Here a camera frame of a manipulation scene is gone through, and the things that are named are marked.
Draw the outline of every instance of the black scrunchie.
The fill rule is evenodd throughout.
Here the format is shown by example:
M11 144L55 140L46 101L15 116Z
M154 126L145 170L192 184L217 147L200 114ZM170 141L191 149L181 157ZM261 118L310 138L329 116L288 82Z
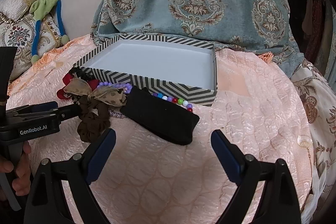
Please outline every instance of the black scrunchie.
M82 110L79 116L82 121L78 125L77 133L83 142L94 142L105 129L110 127L109 107L94 98L88 100L87 96L82 96L78 103ZM98 115L90 111L94 108L98 110Z

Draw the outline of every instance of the finger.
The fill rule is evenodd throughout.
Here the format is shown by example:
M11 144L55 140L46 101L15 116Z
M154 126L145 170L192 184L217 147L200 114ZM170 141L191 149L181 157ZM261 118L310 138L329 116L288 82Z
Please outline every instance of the finger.
M16 195L17 196L23 196L23 195L28 195L29 194L29 191L30 191L30 186L23 189L23 190L20 190L18 192L16 192Z
M29 158L26 153L22 153L21 159L15 169L15 173L19 178L21 178L26 173L30 174Z
M18 192L21 191L27 187L30 187L30 174L25 174L22 178L16 178L12 182L13 189Z
M26 153L26 154L30 154L32 152L32 148L31 148L29 142L27 142L27 141L25 141L23 143L23 148L22 149L23 149L23 152Z
M10 173L14 169L14 165L6 160L4 157L0 156L0 173Z

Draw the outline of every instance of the pink quilted fabric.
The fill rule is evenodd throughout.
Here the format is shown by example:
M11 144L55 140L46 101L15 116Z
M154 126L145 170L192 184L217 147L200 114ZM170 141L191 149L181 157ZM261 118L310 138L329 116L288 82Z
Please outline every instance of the pink quilted fabric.
M14 87L7 107L56 100L60 79L72 64L94 48L89 37L73 43L39 68L30 69ZM219 91L212 107L194 106L200 121L193 142L177 146L129 119L111 118L117 143L98 181L91 185L111 223L215 223L236 189L210 145L210 134L220 128L243 153L259 160L286 160L303 206L311 186L312 141L305 110L286 75L251 53L217 52ZM173 121L162 120L162 123ZM31 141L32 169L41 159L65 160L83 152L76 132L79 119L63 122L61 131ZM257 208L262 183L244 219ZM81 223L68 186L66 196L76 223Z

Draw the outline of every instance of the striped box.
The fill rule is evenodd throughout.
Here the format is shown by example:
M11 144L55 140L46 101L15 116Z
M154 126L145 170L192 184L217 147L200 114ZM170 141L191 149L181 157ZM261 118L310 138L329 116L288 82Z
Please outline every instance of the striped box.
M212 50L212 61L214 68L214 90L208 90L204 88L188 86L179 83L173 83L170 81L154 79L150 77L140 76L140 75L131 75L128 73L109 71L95 68L85 67L85 63L90 60L92 57L106 49L108 46L117 42L120 39L135 39L135 40L151 40L151 41L161 41L161 42L170 42L178 43L184 45L190 45L194 47L201 47ZM142 88L148 88L151 92L162 93L167 96L173 96L176 98L183 98L190 103L200 104L205 106L211 106L216 94L217 94L217 65L216 65L216 54L213 47L213 44L207 41L200 41L187 38L177 38L177 37L167 37L162 35L145 35L145 34L133 34L133 35L118 35L110 40L105 41L94 50L83 56L78 60L74 67L80 67L83 72L93 75L96 79L102 82L111 82L113 84L125 82L131 83Z

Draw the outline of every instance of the tan ribbon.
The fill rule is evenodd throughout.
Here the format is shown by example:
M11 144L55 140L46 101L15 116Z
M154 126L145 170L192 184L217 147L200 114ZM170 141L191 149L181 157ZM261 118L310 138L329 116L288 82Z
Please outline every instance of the tan ribbon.
M94 91L89 84L81 78L73 78L70 83L63 88L64 92L79 96L88 96L88 99L95 98L111 106L123 106L126 104L126 95L123 89L115 89L111 86L101 86Z

